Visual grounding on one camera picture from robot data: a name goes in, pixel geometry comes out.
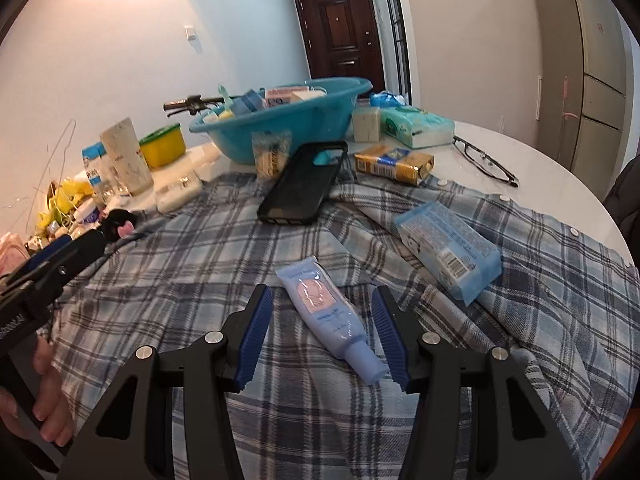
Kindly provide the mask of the left hand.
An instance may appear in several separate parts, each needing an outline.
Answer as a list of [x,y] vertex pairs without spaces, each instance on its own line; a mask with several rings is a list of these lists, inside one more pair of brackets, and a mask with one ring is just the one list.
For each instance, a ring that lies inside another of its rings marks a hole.
[[[74,422],[66,396],[62,391],[61,374],[52,364],[53,347],[38,336],[32,367],[40,376],[40,386],[32,412],[42,422],[40,436],[47,442],[65,446],[74,434]],[[17,403],[9,391],[1,387],[1,419],[17,437],[26,438],[17,418]]]

